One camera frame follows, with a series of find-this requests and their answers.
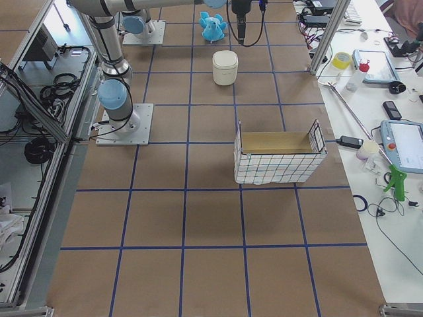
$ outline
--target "blue elephant toy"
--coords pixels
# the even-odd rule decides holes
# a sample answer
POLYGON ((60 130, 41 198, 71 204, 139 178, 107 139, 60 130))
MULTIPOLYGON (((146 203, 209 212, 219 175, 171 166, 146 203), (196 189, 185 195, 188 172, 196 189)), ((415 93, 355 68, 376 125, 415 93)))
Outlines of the blue elephant toy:
POLYGON ((221 15, 209 16, 207 12, 201 12, 200 25, 204 29, 201 35, 210 43, 221 40, 225 37, 223 31, 227 28, 227 23, 223 21, 221 15))

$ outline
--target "blue joint cap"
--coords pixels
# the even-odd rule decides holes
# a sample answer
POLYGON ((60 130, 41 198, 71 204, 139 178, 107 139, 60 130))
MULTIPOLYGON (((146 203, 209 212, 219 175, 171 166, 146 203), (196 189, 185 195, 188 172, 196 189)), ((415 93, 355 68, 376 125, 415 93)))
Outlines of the blue joint cap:
POLYGON ((128 97, 125 85, 116 79, 103 82, 98 88, 98 99, 108 110, 117 110, 122 107, 128 97))
POLYGON ((141 34, 145 28, 144 20, 137 15, 124 17, 123 25, 125 30, 132 34, 141 34))

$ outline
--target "yellow tape roll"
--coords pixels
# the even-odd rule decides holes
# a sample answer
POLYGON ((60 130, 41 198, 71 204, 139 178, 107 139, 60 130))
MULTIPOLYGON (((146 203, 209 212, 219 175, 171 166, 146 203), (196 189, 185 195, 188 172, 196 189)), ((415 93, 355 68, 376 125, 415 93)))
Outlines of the yellow tape roll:
POLYGON ((351 63, 351 55, 345 52, 339 52, 335 54, 335 57, 332 60, 332 65, 339 69, 345 69, 351 63))

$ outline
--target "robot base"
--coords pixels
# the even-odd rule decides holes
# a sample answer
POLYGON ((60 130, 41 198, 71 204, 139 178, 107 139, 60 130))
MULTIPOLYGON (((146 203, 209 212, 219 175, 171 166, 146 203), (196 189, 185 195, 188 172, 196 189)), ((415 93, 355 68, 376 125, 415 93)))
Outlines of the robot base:
POLYGON ((165 37, 166 22, 163 20, 155 21, 156 30, 148 38, 138 38, 137 36, 128 33, 125 35, 123 45, 126 46, 151 46, 163 44, 165 37))
MULTIPOLYGON (((153 104, 134 104, 134 112, 141 118, 138 129, 129 134, 117 134, 115 132, 96 139, 98 146, 121 146, 121 145, 148 145, 153 119, 153 104)), ((104 111, 102 120, 108 120, 108 115, 104 111)), ((98 134, 111 132, 110 125, 101 125, 98 134)))

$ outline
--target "white keyboard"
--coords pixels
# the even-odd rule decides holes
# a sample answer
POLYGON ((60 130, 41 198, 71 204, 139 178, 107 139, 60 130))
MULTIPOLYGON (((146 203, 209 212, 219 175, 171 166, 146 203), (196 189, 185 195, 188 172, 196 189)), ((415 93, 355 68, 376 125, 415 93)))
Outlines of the white keyboard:
POLYGON ((351 0, 344 14, 344 23, 346 25, 362 25, 362 22, 363 20, 357 13, 357 10, 353 4, 353 0, 351 0))

